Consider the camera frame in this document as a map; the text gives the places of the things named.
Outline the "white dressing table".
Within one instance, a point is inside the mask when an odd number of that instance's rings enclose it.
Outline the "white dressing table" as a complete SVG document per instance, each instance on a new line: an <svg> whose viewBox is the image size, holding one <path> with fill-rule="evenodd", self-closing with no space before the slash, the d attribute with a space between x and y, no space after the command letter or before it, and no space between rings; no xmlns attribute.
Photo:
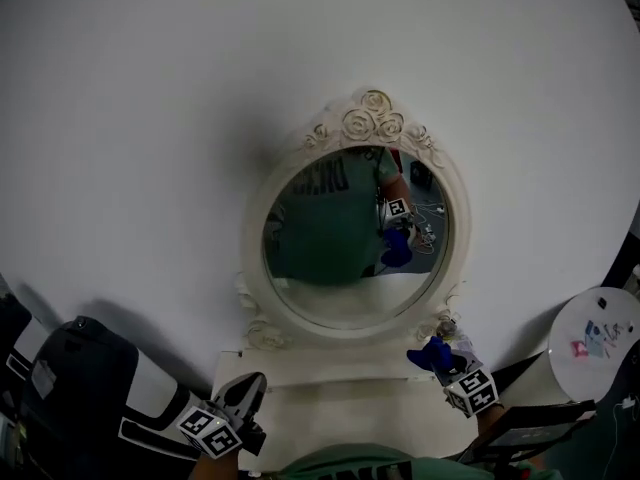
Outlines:
<svg viewBox="0 0 640 480"><path fill-rule="evenodd" d="M435 376L409 362L407 345L220 354L213 388L262 372L268 389L256 421L266 433L258 455L240 466L275 471L321 448L374 443L413 456L445 457L478 435L445 400Z"/></svg>

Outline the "blue cloth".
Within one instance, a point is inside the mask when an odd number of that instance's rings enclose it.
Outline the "blue cloth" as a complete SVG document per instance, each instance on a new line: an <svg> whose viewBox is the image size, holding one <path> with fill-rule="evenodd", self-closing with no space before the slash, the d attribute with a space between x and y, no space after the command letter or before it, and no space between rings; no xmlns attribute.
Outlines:
<svg viewBox="0 0 640 480"><path fill-rule="evenodd" d="M408 350L406 357L412 364L426 371L447 372L454 367L450 345L438 336L432 336L420 350Z"/></svg>

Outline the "person's green shirt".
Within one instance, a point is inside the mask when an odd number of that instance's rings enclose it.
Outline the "person's green shirt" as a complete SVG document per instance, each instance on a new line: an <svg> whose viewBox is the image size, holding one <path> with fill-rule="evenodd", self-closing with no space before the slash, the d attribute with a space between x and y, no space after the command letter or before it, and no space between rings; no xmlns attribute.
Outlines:
<svg viewBox="0 0 640 480"><path fill-rule="evenodd" d="M564 480L556 470L529 461L503 476L488 465L464 465L450 458L413 457L378 444L343 444L305 455L273 474L274 480Z"/></svg>

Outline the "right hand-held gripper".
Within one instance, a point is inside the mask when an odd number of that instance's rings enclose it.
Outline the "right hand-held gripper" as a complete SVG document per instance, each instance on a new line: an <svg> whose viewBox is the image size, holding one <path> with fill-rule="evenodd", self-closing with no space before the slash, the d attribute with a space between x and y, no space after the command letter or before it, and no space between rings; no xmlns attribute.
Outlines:
<svg viewBox="0 0 640 480"><path fill-rule="evenodd" d="M431 365L431 371L444 388L447 402L466 418L498 403L498 393L491 373L473 352L451 351L452 367Z"/></svg>

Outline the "person's right forearm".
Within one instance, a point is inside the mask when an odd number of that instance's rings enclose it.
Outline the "person's right forearm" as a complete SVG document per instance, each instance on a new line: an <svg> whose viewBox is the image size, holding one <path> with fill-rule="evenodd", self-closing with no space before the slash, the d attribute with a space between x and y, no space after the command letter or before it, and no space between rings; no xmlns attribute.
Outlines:
<svg viewBox="0 0 640 480"><path fill-rule="evenodd" d="M506 412L501 403L495 403L476 414L478 434L488 431Z"/></svg>

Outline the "white round pedestal table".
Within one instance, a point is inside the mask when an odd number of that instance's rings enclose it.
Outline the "white round pedestal table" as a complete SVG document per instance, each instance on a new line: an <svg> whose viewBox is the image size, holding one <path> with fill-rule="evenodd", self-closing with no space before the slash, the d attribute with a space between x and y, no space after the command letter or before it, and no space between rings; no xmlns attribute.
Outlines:
<svg viewBox="0 0 640 480"><path fill-rule="evenodd" d="M601 309L597 300L604 298ZM598 322L605 356L575 358L571 342L585 342L587 322ZM627 355L640 346L640 300L611 288L589 289L568 301L551 326L542 354L501 394L507 406L600 401L611 389Z"/></svg>

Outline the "black display screen device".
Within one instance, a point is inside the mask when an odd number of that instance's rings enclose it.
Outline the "black display screen device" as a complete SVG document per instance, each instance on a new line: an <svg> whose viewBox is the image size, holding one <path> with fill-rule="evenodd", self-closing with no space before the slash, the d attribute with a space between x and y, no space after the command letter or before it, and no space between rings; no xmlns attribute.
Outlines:
<svg viewBox="0 0 640 480"><path fill-rule="evenodd" d="M508 464L537 456L589 423L597 412L593 400L509 408L457 458L459 463Z"/></svg>

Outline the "person's left forearm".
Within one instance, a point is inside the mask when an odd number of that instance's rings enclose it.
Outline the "person's left forearm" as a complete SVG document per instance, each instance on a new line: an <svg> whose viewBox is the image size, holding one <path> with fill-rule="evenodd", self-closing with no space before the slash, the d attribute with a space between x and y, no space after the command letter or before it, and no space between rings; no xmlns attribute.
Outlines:
<svg viewBox="0 0 640 480"><path fill-rule="evenodd" d="M239 480L239 452L234 450L214 459L201 455L188 480Z"/></svg>

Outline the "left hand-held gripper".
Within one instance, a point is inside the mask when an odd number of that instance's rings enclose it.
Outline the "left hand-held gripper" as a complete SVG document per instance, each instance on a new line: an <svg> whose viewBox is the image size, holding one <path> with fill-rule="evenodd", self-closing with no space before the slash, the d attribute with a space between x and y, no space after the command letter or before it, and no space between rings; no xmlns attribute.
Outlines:
<svg viewBox="0 0 640 480"><path fill-rule="evenodd" d="M212 459L240 450L258 456L266 433L254 417L267 387L262 372L244 374L223 385L212 400L189 408L175 426L194 448Z"/></svg>

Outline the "black and white exercise machine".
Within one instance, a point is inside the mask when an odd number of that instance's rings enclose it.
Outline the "black and white exercise machine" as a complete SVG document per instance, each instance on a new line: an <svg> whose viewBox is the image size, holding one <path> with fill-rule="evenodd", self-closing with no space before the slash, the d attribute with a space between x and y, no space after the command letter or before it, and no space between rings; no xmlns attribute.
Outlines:
<svg viewBox="0 0 640 480"><path fill-rule="evenodd" d="M198 402L128 340L80 316L36 354L19 407L21 469L44 480L187 480L176 429Z"/></svg>

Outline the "ornate white oval mirror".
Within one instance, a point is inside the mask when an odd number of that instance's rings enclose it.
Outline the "ornate white oval mirror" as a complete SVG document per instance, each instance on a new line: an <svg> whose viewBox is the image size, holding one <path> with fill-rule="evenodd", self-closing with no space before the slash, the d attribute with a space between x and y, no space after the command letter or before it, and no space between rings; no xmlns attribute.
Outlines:
<svg viewBox="0 0 640 480"><path fill-rule="evenodd" d="M248 204L248 341L337 349L413 333L455 293L470 217L458 166L396 99L369 87L329 101Z"/></svg>

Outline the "blue card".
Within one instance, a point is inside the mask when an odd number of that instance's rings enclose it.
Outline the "blue card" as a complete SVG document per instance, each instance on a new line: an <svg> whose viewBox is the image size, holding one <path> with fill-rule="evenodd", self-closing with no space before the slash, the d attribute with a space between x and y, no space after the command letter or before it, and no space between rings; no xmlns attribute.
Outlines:
<svg viewBox="0 0 640 480"><path fill-rule="evenodd" d="M605 336L598 322L589 320L585 328L585 346L590 356L603 358Z"/></svg>

